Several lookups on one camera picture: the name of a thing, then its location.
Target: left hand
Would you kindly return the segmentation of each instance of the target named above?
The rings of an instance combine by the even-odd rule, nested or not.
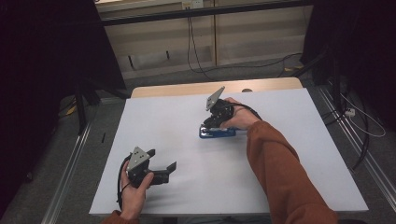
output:
[[[128,161],[125,162],[122,167],[121,174],[121,186],[130,183],[130,180],[126,174],[126,168],[128,167]],[[142,184],[138,189],[134,188],[129,184],[122,192],[122,211],[120,217],[126,220],[139,219],[140,213],[143,209],[143,204],[146,200],[146,189],[149,188],[149,184],[154,177],[154,173],[148,173],[142,181]]]

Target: brown sleeve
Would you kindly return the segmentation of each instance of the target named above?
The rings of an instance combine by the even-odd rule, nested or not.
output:
[[[125,220],[122,217],[120,217],[120,212],[119,211],[113,211],[109,217],[107,217],[105,220],[102,221],[102,224],[139,224],[139,220]]]
[[[337,223],[297,152],[269,123],[257,121],[248,129],[247,159],[267,195],[272,223]]]

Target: white paper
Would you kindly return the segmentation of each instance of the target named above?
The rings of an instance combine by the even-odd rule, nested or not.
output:
[[[156,216],[253,215],[269,213],[266,196],[246,156],[246,133],[201,139],[210,116],[206,95],[133,98],[126,102],[90,214],[119,209],[116,186],[123,159],[134,147],[156,149],[151,170],[177,161],[168,184],[152,186],[142,214]],[[364,211],[367,205],[306,89],[223,93],[256,110],[280,130],[335,211]]]

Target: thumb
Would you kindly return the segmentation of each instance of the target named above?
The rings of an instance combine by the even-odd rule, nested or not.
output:
[[[140,184],[139,189],[142,189],[142,190],[148,189],[149,184],[151,183],[153,178],[154,178],[154,173],[150,172],[150,173],[146,174],[145,178],[143,178],[143,181]]]

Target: power strip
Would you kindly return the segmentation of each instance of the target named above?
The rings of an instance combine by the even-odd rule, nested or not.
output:
[[[183,9],[183,10],[196,9],[196,8],[202,8],[202,7],[204,7],[203,0],[193,0],[193,1],[182,1],[181,2],[181,9]]]
[[[346,115],[349,117],[355,117],[355,109],[354,108],[347,108]]]

